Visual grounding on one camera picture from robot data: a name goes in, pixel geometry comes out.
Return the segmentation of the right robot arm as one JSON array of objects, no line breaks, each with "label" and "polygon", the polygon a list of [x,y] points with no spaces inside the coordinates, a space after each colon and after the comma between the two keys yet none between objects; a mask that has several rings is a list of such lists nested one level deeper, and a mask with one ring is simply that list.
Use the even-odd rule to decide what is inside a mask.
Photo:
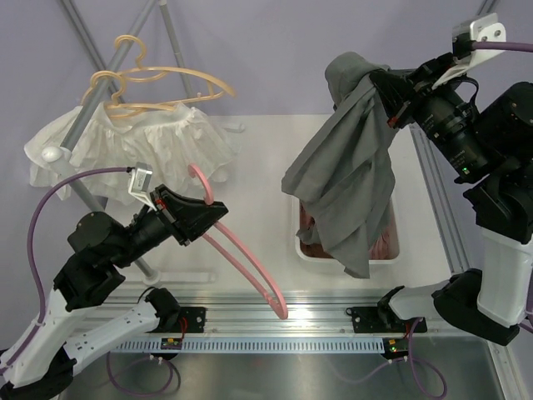
[{"label": "right robot arm", "polygon": [[505,346],[530,316],[532,278],[532,85],[516,82],[486,109],[464,100],[452,56],[415,70],[376,70],[370,79],[392,128],[417,124],[467,184],[464,196],[485,240],[485,264],[431,292],[451,326]]}]

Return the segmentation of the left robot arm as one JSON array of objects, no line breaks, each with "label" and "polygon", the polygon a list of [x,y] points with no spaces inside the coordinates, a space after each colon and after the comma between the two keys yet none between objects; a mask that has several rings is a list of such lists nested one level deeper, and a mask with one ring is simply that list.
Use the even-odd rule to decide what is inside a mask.
[{"label": "left robot arm", "polygon": [[140,333],[169,332],[181,307],[165,288],[154,288],[121,317],[79,337],[77,325],[125,280],[120,269],[174,238],[186,246],[228,213],[223,202],[206,204],[161,185],[123,226],[105,212],[84,216],[68,237],[73,250],[53,280],[44,319],[28,346],[17,342],[2,354],[3,399],[51,399],[66,389],[87,365]]}]

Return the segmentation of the pink skirt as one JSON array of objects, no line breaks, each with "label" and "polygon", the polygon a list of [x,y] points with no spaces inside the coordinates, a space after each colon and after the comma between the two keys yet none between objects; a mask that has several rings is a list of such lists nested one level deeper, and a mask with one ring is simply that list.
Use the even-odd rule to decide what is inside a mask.
[{"label": "pink skirt", "polygon": [[[388,262],[397,258],[400,253],[400,244],[396,229],[396,219],[392,202],[389,202],[387,211],[388,225],[383,229],[380,237],[374,242],[369,250],[369,258],[372,262]],[[314,219],[306,214],[303,206],[298,203],[298,228],[311,228]],[[329,261],[333,257],[324,251],[321,244],[305,244],[301,239],[296,240],[296,248],[305,256],[311,259]]]}]

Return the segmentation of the beige hanger front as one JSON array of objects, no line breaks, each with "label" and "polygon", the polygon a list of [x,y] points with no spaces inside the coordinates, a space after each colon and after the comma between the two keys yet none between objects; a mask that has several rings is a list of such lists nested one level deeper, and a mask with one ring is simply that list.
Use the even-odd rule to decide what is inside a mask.
[{"label": "beige hanger front", "polygon": [[197,92],[196,94],[185,94],[184,97],[174,100],[162,102],[120,102],[113,100],[112,108],[127,109],[134,112],[143,113],[147,110],[163,110],[171,111],[178,104],[204,103],[229,95],[235,97],[236,93],[233,87],[221,79],[212,76],[211,74],[201,72],[195,69],[184,67],[170,67],[170,66],[143,66],[142,62],[147,55],[146,44],[138,37],[124,34],[115,38],[114,46],[118,48],[125,42],[135,43],[140,48],[139,55],[135,58],[136,66],[127,70],[121,70],[117,74],[120,75],[125,83],[121,84],[122,88],[126,88],[126,83],[155,83],[161,80],[169,79],[171,75],[177,75],[179,78],[197,78],[204,82],[207,91],[205,93]]}]

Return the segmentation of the grey skirt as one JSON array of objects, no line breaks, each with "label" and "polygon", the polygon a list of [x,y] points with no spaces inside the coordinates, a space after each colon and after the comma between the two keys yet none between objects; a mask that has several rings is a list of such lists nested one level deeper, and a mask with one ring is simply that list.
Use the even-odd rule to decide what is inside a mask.
[{"label": "grey skirt", "polygon": [[320,245],[354,278],[370,276],[370,249],[390,223],[396,183],[389,155],[396,130],[370,79],[385,70],[355,52],[330,62],[325,78],[334,112],[281,180],[281,190],[313,220],[297,237]]}]

